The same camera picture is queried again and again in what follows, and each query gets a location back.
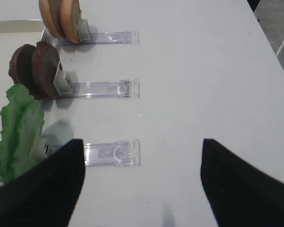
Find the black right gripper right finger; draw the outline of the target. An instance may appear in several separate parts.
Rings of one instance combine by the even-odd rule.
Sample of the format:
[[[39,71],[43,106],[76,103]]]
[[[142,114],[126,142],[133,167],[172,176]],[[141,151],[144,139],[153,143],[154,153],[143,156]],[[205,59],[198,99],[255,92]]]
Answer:
[[[200,177],[220,227],[284,227],[284,183],[213,139],[204,139]]]

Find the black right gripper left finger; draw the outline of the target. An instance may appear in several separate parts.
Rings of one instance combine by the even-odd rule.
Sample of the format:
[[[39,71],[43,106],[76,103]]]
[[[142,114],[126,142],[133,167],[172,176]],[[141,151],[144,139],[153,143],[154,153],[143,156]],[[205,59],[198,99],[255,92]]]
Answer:
[[[72,139],[0,187],[0,227],[68,226],[85,179],[84,147]]]

